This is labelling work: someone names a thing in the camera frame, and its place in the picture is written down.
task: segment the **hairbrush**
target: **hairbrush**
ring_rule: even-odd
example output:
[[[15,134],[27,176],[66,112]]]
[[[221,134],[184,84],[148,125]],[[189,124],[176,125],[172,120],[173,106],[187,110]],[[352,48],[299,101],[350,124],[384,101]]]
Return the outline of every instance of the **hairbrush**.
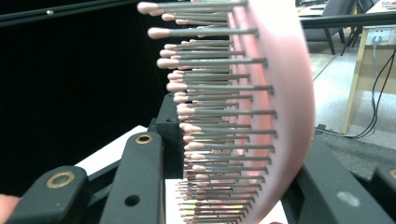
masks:
[[[178,188],[187,223],[259,223],[301,168],[314,131],[312,73],[294,2],[139,3],[187,26],[150,28],[168,44],[185,149]]]

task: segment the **desk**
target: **desk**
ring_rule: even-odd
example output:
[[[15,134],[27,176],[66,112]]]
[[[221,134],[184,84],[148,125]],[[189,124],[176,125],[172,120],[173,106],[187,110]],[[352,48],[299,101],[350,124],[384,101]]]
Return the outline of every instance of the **desk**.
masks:
[[[381,1],[373,6],[367,13],[376,12],[389,12],[391,10],[382,8]],[[361,43],[359,45],[358,58],[356,60],[355,71],[353,74],[352,84],[350,87],[349,98],[346,106],[346,115],[344,120],[344,126],[341,133],[347,133],[350,123],[355,118],[355,115],[361,105],[361,97],[365,91],[371,91],[375,82],[375,70],[373,66],[373,46],[366,46],[367,36],[370,28],[374,27],[363,27],[361,33]],[[394,46],[377,46],[376,48],[376,69],[378,73],[381,68],[385,65],[389,56],[393,52]],[[380,79],[378,80],[377,87],[382,87],[388,70],[384,70]],[[384,89],[384,93],[396,94],[396,89],[392,88],[396,86],[396,69],[392,69],[387,86]]]

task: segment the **screw hole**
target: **screw hole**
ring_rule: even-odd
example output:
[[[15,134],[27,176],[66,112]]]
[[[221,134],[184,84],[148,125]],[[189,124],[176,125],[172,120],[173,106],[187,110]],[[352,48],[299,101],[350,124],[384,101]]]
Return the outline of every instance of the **screw hole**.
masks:
[[[148,136],[141,136],[141,137],[139,137],[139,141],[147,142],[148,140],[149,140],[149,137],[148,137]]]
[[[125,205],[133,207],[140,203],[140,197],[138,195],[131,195],[125,199]]]
[[[137,144],[147,144],[153,140],[152,136],[149,134],[142,134],[137,136],[135,141]]]

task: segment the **metal bristle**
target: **metal bristle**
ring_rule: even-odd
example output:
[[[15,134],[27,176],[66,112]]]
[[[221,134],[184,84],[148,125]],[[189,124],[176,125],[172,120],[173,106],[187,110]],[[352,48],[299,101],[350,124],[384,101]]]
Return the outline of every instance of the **metal bristle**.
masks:
[[[167,89],[179,103],[184,132],[185,179],[178,183],[177,193],[186,223],[240,223],[263,189],[267,166],[276,153],[270,142],[254,142],[257,136],[277,137],[271,124],[255,124],[255,120],[276,119],[276,111],[248,107],[258,96],[276,94],[270,84],[250,83],[255,68],[265,70],[267,59],[238,50],[236,46],[246,45],[238,42],[242,38],[232,38],[257,38],[258,29],[229,26],[233,8],[247,5],[244,0],[195,0],[139,8],[143,14],[162,15],[165,21],[204,26],[152,28],[151,38],[222,36],[165,45],[157,62],[161,68],[175,69],[168,75]]]

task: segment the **floor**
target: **floor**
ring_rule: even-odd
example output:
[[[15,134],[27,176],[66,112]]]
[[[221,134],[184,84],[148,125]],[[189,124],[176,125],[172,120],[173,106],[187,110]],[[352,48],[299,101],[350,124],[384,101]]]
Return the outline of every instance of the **floor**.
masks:
[[[355,69],[359,42],[354,48],[347,48],[340,56],[343,45],[338,35],[333,37],[336,54],[314,80],[316,99],[316,124],[326,125],[326,129],[340,133],[344,123],[345,111],[350,85]],[[308,43],[311,54],[331,54],[327,43]],[[378,121],[375,131],[358,141],[371,143],[396,150],[396,96],[383,94],[378,109]],[[371,93],[364,93],[364,98],[356,117],[346,135],[361,133],[370,123],[373,116]]]

